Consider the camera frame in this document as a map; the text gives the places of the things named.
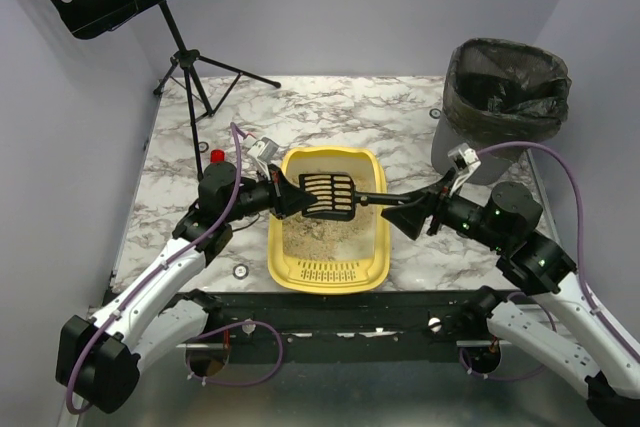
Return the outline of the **black slotted litter scoop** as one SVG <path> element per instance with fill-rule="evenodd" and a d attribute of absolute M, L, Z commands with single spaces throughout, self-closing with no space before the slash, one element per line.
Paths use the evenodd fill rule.
<path fill-rule="evenodd" d="M 354 180 L 345 173 L 304 173 L 298 181 L 302 190 L 318 199 L 302 211 L 305 218 L 350 222 L 358 206 L 390 206 L 390 194 L 357 191 Z"/>

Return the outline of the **yellow plastic litter box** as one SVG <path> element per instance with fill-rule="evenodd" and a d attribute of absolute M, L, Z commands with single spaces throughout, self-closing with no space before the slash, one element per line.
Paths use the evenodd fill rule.
<path fill-rule="evenodd" d="M 304 173 L 339 172 L 352 178 L 370 179 L 375 183 L 372 192 L 387 191 L 384 169 L 367 149 L 338 146 L 294 148 L 285 155 L 281 169 L 292 183 Z M 267 247 L 271 277 L 287 289 L 323 295 L 369 291 L 381 285 L 390 270 L 391 226 L 380 217 L 382 208 L 374 207 L 377 221 L 374 251 L 370 257 L 357 260 L 312 261 L 286 255 L 282 235 L 284 220 L 272 217 Z"/>

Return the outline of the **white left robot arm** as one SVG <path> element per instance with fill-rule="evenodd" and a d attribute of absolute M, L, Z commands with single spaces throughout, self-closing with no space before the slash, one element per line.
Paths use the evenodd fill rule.
<path fill-rule="evenodd" d="M 253 180 L 229 162 L 210 164 L 196 200 L 158 257 L 92 317 L 74 315 L 63 325 L 55 379 L 66 388 L 70 414 L 80 415 L 87 407 L 112 413 L 131 396 L 142 373 L 143 356 L 136 348 L 144 332 L 178 290 L 224 250 L 233 236 L 232 222 L 261 212 L 284 219 L 316 202 L 278 166 L 270 164 L 266 171 Z M 76 407 L 74 396 L 86 407 Z"/>

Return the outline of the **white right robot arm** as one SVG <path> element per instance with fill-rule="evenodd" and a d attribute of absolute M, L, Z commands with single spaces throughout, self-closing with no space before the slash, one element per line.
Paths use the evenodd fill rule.
<path fill-rule="evenodd" d="M 639 423 L 639 360 L 627 351 L 630 336 L 612 333 L 603 308 L 589 305 L 576 263 L 537 231 L 542 207 L 519 183 L 502 182 L 480 206 L 453 193 L 449 181 L 394 195 L 381 215 L 410 239 L 446 226 L 497 255 L 496 266 L 526 297 L 555 316 L 567 340 L 528 317 L 511 300 L 480 288 L 452 317 L 447 334 L 486 331 L 520 348 L 563 378 L 606 426 Z"/>

